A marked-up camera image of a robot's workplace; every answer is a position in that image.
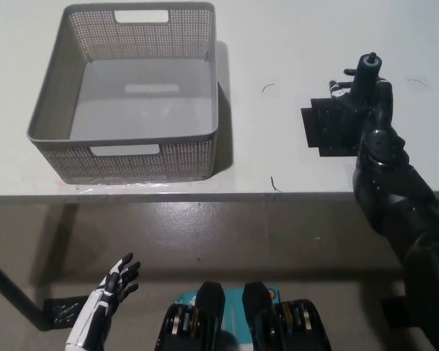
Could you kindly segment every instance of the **white table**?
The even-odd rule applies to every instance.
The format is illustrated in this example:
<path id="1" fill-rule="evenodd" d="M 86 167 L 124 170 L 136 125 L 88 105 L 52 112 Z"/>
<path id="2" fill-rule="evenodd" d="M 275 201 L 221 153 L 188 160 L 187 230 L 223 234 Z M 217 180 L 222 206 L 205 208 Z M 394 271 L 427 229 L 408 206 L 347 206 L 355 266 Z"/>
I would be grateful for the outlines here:
<path id="1" fill-rule="evenodd" d="M 439 195 L 439 0 L 212 2 L 233 164 L 195 183 L 75 186 L 61 181 L 26 128 L 62 12 L 77 1 L 0 0 L 0 201 L 349 196 L 355 158 L 323 158 L 308 148 L 300 109 L 329 97 L 328 81 L 344 80 L 342 70 L 370 51 L 394 85 L 394 127 Z"/>

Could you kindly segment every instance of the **white robotic hand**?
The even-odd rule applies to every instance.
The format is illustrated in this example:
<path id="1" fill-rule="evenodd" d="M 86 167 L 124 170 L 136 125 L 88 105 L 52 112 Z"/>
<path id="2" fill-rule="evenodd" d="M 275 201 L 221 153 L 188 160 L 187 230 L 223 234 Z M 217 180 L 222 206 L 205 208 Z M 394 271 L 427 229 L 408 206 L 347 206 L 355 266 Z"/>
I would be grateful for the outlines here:
<path id="1" fill-rule="evenodd" d="M 131 284 L 138 276 L 140 262 L 125 266 L 133 253 L 119 260 L 89 296 L 68 337 L 65 351 L 102 351 L 109 333 L 111 317 L 119 304 L 138 289 Z"/>

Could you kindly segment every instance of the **gray plastic basket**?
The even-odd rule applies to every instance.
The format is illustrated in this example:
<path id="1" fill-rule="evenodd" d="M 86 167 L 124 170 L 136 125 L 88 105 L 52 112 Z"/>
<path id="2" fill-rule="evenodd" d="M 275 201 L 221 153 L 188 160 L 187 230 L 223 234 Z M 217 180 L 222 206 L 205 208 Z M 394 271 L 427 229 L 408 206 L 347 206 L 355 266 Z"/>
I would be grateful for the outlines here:
<path id="1" fill-rule="evenodd" d="M 66 8 L 29 139 L 69 184 L 208 178 L 214 21 L 207 3 Z"/>

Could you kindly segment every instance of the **black robotic arm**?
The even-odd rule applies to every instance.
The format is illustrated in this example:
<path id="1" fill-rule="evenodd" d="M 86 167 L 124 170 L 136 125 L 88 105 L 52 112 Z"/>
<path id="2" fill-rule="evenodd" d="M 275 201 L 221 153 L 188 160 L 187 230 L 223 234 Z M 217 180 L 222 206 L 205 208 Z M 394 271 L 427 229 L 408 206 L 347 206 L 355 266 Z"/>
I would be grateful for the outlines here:
<path id="1" fill-rule="evenodd" d="M 347 118 L 360 126 L 353 190 L 369 223 L 402 263 L 411 319 L 439 351 L 439 203 L 391 125 L 391 84 L 368 61 L 382 62 L 374 53 L 362 56 L 353 84 L 343 85 L 349 92 L 335 96 L 331 88 Z"/>

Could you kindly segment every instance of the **table leg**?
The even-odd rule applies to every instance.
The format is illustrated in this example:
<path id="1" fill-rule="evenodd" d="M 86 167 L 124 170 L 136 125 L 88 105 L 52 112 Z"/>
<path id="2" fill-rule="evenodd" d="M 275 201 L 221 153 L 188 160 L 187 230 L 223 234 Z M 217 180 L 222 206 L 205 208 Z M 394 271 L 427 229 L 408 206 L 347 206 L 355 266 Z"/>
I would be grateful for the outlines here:
<path id="1" fill-rule="evenodd" d="M 71 328 L 88 298 L 49 298 L 40 309 L 1 269 L 0 293 L 40 331 Z"/>

